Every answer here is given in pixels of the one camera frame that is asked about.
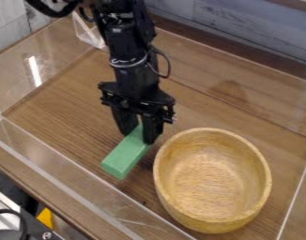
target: wooden table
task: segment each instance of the wooden table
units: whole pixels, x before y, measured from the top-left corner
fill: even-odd
[[[154,45],[168,53],[173,64],[172,76],[161,82],[161,88],[176,98],[177,121],[173,126],[165,127],[165,133],[152,151],[144,156],[126,180],[118,182],[98,167],[100,160],[122,138],[109,109],[100,105],[96,89],[98,82],[113,79],[108,54],[88,49],[73,40],[65,41],[72,38],[70,20],[66,19],[56,22],[0,55],[0,92],[5,89],[2,83],[9,82],[17,65],[25,66],[26,58],[37,52],[40,59],[44,59],[44,62],[38,62],[41,78],[50,77],[49,72],[65,67],[50,77],[49,82],[4,112],[4,116],[72,159],[88,173],[100,176],[196,239],[268,240],[277,236],[279,239],[306,239],[306,176],[295,198],[306,169],[303,72],[297,76],[291,70],[288,73],[281,72],[159,30]],[[68,65],[77,52],[84,54]],[[12,62],[12,55],[21,56],[22,60]],[[30,72],[22,71],[22,76],[30,78]],[[255,221],[243,229],[220,235],[205,235],[184,229],[165,213],[153,191],[153,155],[160,145],[176,132],[197,127],[223,128],[243,136],[260,150],[272,171],[271,197]],[[38,149],[33,147],[26,147],[22,151],[30,156],[40,155]],[[45,162],[50,160],[49,156],[42,158]],[[56,168],[64,169],[65,166],[45,164],[44,168],[54,174]],[[1,147],[0,169],[90,238],[129,239]],[[58,177],[74,177],[76,181],[86,181],[89,177],[84,173],[72,172],[69,168],[61,173]],[[76,188],[77,183],[65,184],[66,188]],[[92,186],[80,187],[76,191],[93,202],[100,199]],[[292,202],[295,208],[288,213]]]

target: green block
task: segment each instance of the green block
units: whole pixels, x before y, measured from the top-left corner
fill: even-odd
[[[106,155],[100,163],[101,168],[109,175],[122,180],[149,148],[150,146],[142,142],[142,127],[138,125]]]

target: black device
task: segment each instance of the black device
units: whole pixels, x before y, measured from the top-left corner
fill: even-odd
[[[54,12],[40,0],[26,0],[44,14],[52,17],[68,15],[78,3],[69,2]],[[165,54],[152,45],[156,35],[153,22],[142,0],[93,0],[92,15],[80,8],[81,17],[97,26],[110,51],[110,66],[114,82],[101,82],[101,103],[110,107],[114,123],[124,135],[142,124],[142,141],[152,144],[163,133],[164,123],[173,122],[173,98],[160,90],[159,78],[167,78],[171,64]],[[159,73],[156,55],[167,59],[168,72]]]

